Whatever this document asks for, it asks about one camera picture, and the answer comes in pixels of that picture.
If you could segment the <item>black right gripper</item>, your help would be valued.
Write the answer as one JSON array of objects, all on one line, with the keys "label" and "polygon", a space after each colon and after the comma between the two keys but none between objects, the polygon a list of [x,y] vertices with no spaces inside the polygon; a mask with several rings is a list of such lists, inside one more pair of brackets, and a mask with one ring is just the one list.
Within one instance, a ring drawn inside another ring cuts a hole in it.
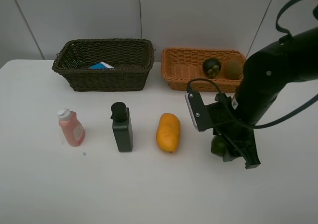
[{"label": "black right gripper", "polygon": [[[255,126],[276,100],[280,91],[280,85],[241,84],[236,89],[232,99],[225,95],[223,98],[236,119],[248,126]],[[221,136],[226,142],[226,153],[222,157],[223,162],[233,161],[242,156],[246,169],[257,168],[261,162],[257,153],[254,131],[237,124],[226,111],[220,98],[217,102],[209,104],[207,110],[212,122],[217,125],[213,129],[213,135]],[[241,154],[224,135],[226,137],[240,137]]]}]

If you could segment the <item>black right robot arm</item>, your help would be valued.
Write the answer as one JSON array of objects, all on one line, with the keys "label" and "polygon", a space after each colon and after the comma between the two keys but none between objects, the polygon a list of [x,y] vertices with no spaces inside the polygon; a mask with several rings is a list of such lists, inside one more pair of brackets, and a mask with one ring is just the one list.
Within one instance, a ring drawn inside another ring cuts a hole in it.
[{"label": "black right robot arm", "polygon": [[243,79],[233,97],[219,92],[215,103],[207,106],[213,122],[211,153],[224,162],[238,157],[245,160],[246,169],[260,165],[254,130],[278,125],[315,102],[308,102],[287,115],[260,125],[259,120],[274,103],[280,91],[289,83],[318,78],[318,30],[308,30],[296,36],[286,35],[250,56],[243,68]]}]

